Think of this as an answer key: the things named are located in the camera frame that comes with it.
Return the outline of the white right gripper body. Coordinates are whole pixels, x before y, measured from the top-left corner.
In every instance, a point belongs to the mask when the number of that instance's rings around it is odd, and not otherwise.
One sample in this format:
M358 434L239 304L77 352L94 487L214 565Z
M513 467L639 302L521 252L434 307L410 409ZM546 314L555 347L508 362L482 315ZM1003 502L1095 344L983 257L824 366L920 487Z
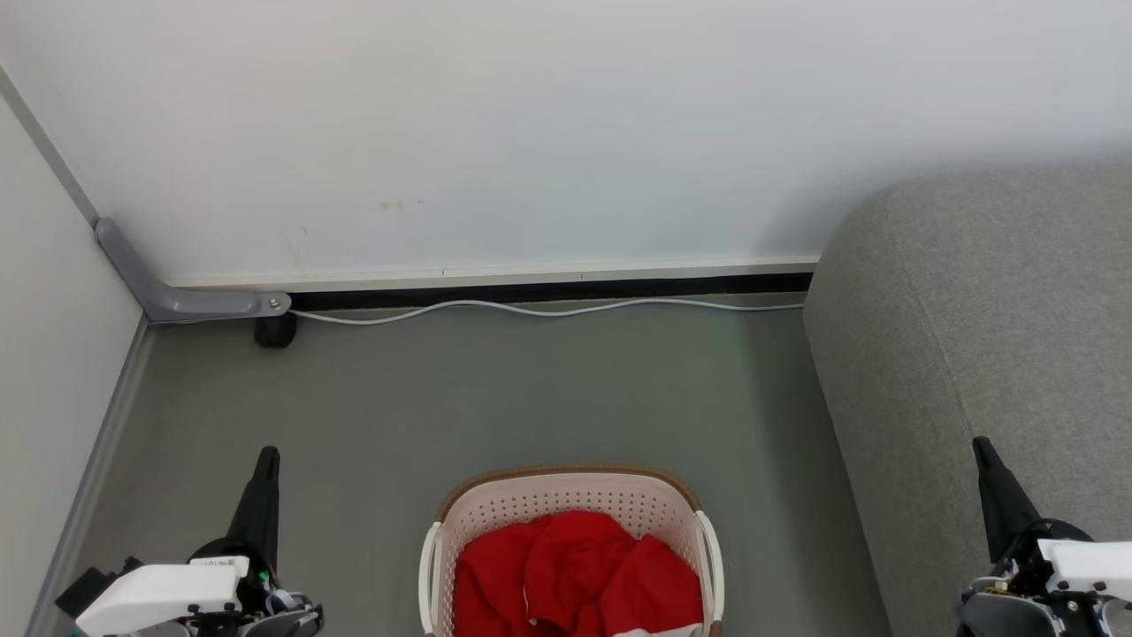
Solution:
M1043 604L1129 604L1131 544L1094 541L1063 520L1022 520L996 549L990 592Z

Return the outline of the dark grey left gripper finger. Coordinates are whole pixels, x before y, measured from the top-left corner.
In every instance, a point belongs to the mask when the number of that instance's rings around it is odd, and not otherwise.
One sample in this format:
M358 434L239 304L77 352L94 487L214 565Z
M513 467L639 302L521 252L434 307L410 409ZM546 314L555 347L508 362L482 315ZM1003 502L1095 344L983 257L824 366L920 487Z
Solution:
M265 445L226 534L229 540L251 546L268 567L278 565L278 448Z

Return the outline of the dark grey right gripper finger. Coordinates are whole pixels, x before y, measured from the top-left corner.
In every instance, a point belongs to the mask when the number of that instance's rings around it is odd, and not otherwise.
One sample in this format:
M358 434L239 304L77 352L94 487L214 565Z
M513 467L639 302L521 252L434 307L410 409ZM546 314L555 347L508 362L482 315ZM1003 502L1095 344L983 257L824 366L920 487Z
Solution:
M1013 472L986 436L974 438L975 467L988 556L998 563L1041 518Z

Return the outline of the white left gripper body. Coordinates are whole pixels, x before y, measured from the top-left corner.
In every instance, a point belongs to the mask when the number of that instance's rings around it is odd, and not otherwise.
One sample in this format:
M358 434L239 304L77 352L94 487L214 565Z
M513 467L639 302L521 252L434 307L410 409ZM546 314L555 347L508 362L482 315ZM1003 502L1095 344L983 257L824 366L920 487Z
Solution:
M276 585L275 568L251 546L217 539L183 563L129 559L122 573L89 569L74 582L74 625L88 636L111 636L209 616L251 619L265 614Z

